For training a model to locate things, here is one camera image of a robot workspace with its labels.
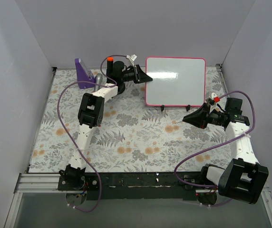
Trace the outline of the pink framed whiteboard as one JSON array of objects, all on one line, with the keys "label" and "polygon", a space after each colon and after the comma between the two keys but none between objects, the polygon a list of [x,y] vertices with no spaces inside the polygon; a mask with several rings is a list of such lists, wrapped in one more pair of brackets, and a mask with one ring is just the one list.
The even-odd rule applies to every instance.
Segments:
[{"label": "pink framed whiteboard", "polygon": [[206,60],[194,57],[148,57],[147,106],[200,107],[206,88]]}]

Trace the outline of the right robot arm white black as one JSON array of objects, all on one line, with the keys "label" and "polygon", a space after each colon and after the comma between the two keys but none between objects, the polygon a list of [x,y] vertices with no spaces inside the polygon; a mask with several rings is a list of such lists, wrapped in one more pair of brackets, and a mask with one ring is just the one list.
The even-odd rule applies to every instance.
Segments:
[{"label": "right robot arm white black", "polygon": [[255,204],[269,175],[267,167],[259,164],[253,152],[250,136],[250,122],[242,114],[243,101],[227,98],[223,111],[216,111],[212,106],[219,97],[207,98],[196,111],[186,115],[183,122],[204,129],[208,124],[224,128],[229,140],[232,160],[223,169],[206,164],[201,169],[199,184],[209,189],[217,186],[219,194],[234,200]]}]

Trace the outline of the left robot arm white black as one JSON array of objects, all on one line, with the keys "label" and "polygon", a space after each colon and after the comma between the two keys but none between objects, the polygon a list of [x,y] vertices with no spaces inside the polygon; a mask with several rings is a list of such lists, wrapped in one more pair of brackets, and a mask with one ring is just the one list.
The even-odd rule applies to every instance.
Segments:
[{"label": "left robot arm white black", "polygon": [[107,83],[93,93],[84,93],[78,111],[79,130],[77,141],[74,144],[77,151],[73,153],[65,170],[59,173],[63,178],[61,184],[67,184],[74,190],[85,190],[86,166],[84,151],[89,148],[91,138],[96,127],[102,123],[105,102],[121,94],[125,90],[125,82],[135,84],[148,83],[153,79],[148,76],[139,65],[126,66],[122,61],[114,61],[107,57]]}]

